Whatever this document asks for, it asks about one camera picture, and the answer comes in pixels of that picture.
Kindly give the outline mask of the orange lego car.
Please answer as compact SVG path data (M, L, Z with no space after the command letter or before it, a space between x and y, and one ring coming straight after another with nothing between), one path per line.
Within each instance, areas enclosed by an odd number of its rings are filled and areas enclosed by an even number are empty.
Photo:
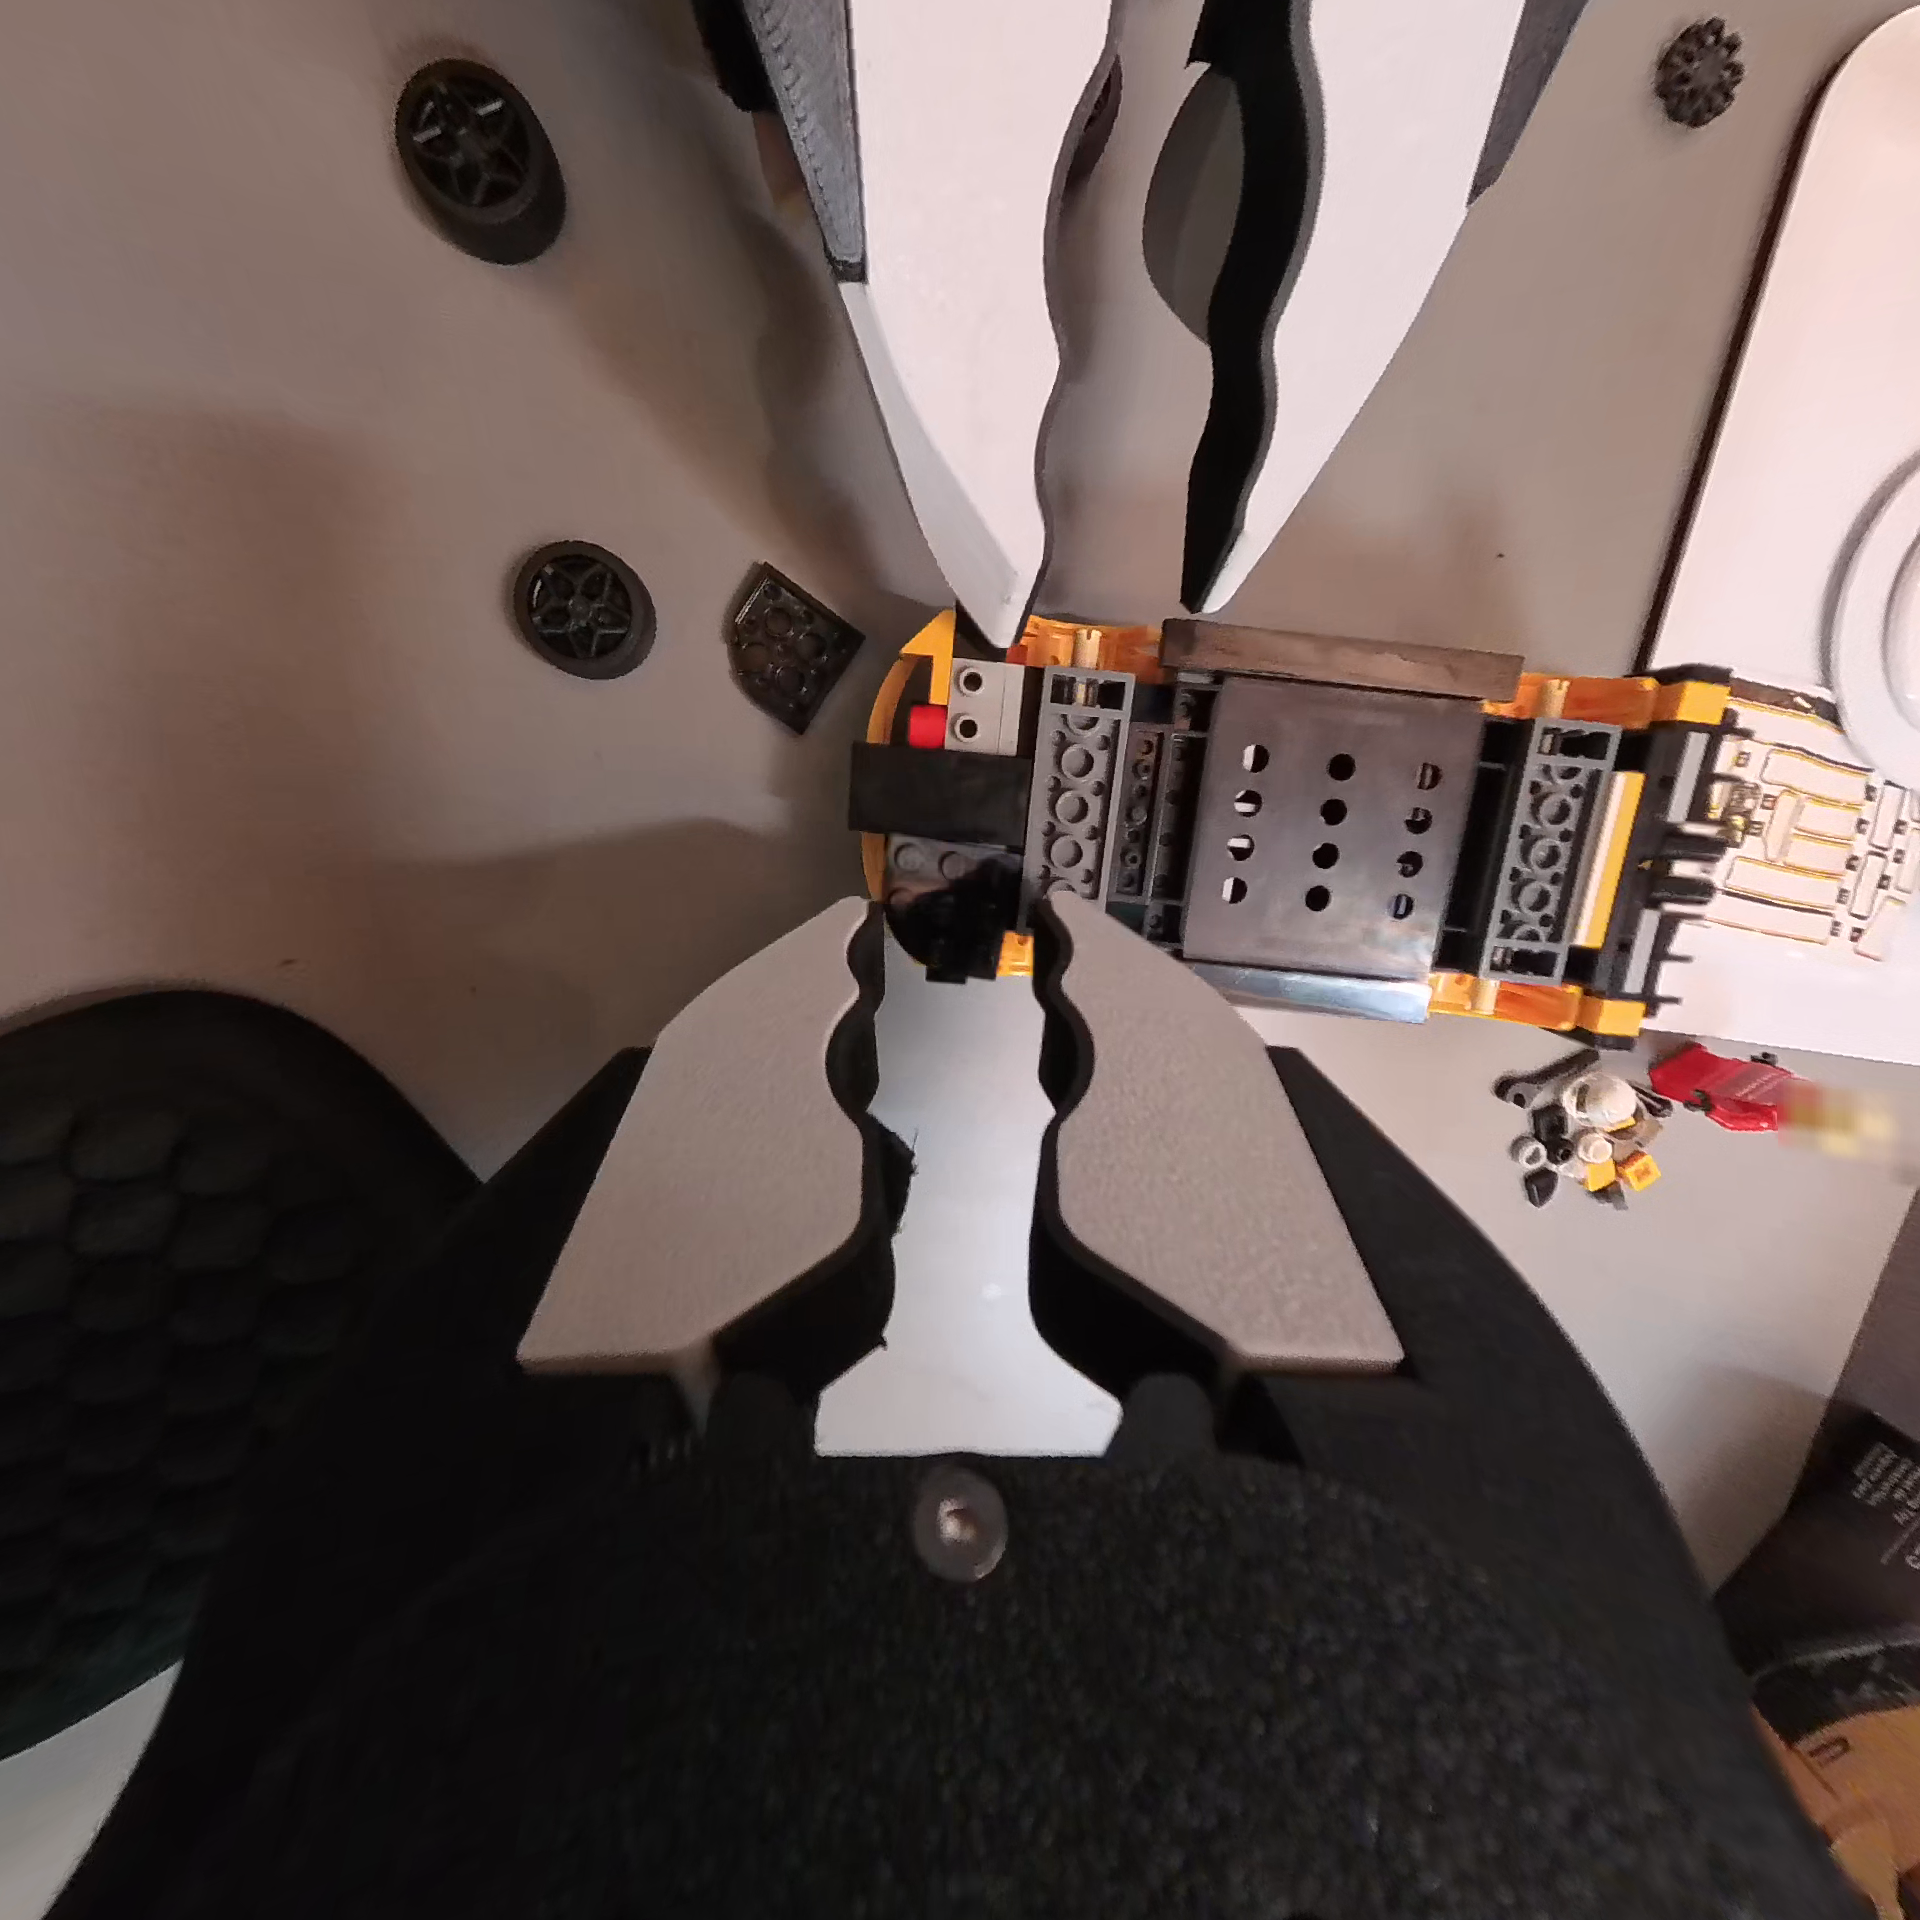
M1032 617L993 654L946 612L881 688L849 825L879 902L897 832L1015 852L999 976L1082 896L1245 1007L1621 1049L1711 894L1729 700L1193 617Z

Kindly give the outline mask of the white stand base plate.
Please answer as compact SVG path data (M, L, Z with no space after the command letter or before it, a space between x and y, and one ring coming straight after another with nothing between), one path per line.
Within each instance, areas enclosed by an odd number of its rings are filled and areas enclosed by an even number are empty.
M1831 702L1915 792L1918 23L1872 29L1827 85L1654 641ZM1687 908L1650 1024L1915 1065L1915 902L1883 966L1743 941Z

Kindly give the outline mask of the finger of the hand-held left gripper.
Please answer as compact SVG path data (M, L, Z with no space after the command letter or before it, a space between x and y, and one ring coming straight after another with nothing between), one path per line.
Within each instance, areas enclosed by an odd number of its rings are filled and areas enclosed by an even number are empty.
M1223 609L1418 320L1470 208L1520 3L1205 4L1240 201L1213 297L1182 599Z
M864 270L843 307L955 603L1018 641L1050 550L1050 253L1111 3L853 3Z

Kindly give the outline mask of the black lego wheel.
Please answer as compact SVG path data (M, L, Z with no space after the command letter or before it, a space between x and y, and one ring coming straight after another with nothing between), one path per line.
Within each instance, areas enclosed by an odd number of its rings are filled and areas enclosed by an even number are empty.
M536 110L494 69L421 65L400 91L394 129L408 182L456 249L517 267L557 245L567 215L561 158Z
M579 680L624 678L657 641L657 603L645 580L592 541L530 550L512 576L511 609L534 654Z

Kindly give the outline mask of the black mesh chair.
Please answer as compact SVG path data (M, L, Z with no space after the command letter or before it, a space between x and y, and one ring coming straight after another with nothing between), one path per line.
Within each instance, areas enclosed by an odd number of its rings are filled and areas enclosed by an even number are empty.
M351 1045L226 992L2 1039L2 1752L177 1664L242 1495L479 1181Z

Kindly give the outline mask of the black quarter-round lego plate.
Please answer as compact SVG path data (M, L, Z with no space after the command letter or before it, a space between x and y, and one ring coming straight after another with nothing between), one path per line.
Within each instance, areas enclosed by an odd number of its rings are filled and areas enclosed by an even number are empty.
M864 632L770 563L757 563L737 592L726 640L739 691L803 735L857 659Z
M1021 857L914 833L885 840L881 902L898 945L931 981L998 979L1018 927Z

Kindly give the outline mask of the lego sticker sheet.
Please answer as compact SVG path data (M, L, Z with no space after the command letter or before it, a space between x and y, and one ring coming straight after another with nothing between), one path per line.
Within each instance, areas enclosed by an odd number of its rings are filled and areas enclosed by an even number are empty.
M1883 966L1915 902L1915 792L1869 765L1831 702L1730 685L1715 758L1730 846L1703 926Z

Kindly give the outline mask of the pile of small lego parts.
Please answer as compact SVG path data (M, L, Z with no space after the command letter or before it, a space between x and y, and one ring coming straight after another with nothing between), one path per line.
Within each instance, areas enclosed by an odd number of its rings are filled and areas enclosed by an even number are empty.
M1582 1191L1626 1212L1633 1195L1663 1180L1650 1148L1673 1102L1609 1070L1592 1046L1496 1078L1494 1096L1526 1120L1507 1152L1534 1208L1549 1208L1562 1191Z

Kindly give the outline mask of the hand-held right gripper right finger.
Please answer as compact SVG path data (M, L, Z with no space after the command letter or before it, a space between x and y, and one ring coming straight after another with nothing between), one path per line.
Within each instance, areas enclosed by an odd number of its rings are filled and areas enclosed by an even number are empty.
M1216 1433L1246 1384L1407 1352L1258 1030L1082 896L1041 908L1029 1303L1121 1433Z

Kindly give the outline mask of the black lego gear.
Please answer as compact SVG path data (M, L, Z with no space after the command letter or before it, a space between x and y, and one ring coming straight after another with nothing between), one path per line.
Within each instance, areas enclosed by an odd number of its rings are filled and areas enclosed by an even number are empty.
M1689 23L1667 41L1650 91L1677 127L1702 129L1723 117L1744 81L1744 38L1723 15Z

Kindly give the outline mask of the black lego box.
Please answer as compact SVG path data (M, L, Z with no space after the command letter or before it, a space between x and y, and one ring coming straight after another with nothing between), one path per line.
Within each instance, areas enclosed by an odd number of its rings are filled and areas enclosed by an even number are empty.
M1840 1872L1918 1915L1918 1307L1888 1271L1789 1509L1719 1589L1765 1742Z

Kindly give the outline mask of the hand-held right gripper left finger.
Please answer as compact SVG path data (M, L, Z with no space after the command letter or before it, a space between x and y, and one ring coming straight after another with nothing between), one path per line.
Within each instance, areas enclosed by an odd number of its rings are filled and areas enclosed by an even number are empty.
M914 1173L874 1116L881 908L849 896L659 1036L517 1349L654 1375L697 1420L762 1375L805 1407L879 1350Z

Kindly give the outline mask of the red lego piece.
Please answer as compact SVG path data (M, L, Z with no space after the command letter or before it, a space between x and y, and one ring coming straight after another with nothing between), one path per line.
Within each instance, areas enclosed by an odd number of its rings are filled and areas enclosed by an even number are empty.
M1743 1136L1779 1133L1795 1084L1798 1075L1770 1054L1735 1059L1702 1043L1667 1052L1649 1070L1654 1095Z

